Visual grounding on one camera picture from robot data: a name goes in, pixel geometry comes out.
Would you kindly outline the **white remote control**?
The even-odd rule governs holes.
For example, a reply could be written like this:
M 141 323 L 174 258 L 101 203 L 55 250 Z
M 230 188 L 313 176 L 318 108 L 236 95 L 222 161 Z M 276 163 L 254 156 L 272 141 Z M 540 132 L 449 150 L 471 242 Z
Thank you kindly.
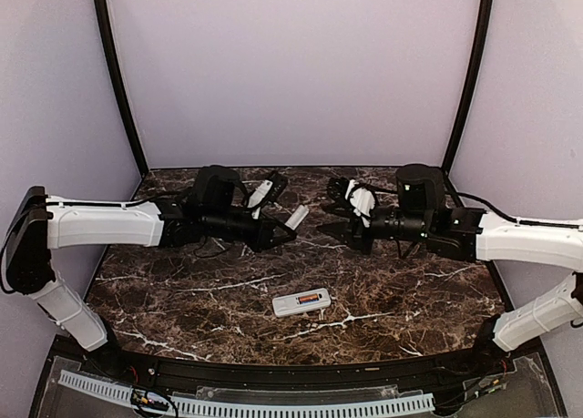
M 280 296 L 272 300 L 272 308 L 277 318 L 326 309 L 331 304 L 332 298 L 325 288 Z

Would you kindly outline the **white battery cover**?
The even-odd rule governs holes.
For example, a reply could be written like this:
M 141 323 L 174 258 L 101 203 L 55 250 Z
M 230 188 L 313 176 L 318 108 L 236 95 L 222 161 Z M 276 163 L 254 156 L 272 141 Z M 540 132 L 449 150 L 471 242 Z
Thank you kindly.
M 290 215 L 290 217 L 285 222 L 285 225 L 292 230 L 296 230 L 302 224 L 302 222 L 308 216 L 308 214 L 309 214 L 309 209 L 304 205 L 300 205 Z

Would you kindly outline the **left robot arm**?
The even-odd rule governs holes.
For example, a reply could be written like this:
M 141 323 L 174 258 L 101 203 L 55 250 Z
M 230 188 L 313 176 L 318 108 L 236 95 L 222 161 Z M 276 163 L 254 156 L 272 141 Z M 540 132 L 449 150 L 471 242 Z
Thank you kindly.
M 51 253 L 72 246 L 136 245 L 177 248 L 207 238 L 241 242 L 262 252 L 293 241 L 307 216 L 298 207 L 286 220 L 263 208 L 276 202 L 288 179 L 273 171 L 253 191 L 223 166 L 199 170 L 188 189 L 130 202 L 65 199 L 34 186 L 25 194 L 1 248 L 1 290 L 31 298 L 86 351 L 109 378 L 128 371 L 105 322 L 66 285 Z

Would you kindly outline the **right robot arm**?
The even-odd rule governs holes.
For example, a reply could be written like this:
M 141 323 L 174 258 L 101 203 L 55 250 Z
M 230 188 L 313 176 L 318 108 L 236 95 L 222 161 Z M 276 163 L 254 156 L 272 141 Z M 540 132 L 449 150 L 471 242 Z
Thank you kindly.
M 512 311 L 484 321 L 465 368 L 483 376 L 501 354 L 557 327 L 582 324 L 582 222 L 511 217 L 489 202 L 479 207 L 447 206 L 445 178 L 437 167 L 408 164 L 395 172 L 395 206 L 383 207 L 379 189 L 353 179 L 331 178 L 324 211 L 339 221 L 318 231 L 368 254 L 376 240 L 421 243 L 440 257 L 458 261 L 512 260 L 569 271 L 552 290 Z

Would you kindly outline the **orange battery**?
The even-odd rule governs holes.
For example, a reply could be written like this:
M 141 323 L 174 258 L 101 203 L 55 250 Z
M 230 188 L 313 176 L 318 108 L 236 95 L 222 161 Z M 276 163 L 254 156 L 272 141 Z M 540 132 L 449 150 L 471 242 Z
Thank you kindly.
M 319 299 L 318 294 L 310 294 L 298 297 L 299 301 L 313 301 L 318 299 Z

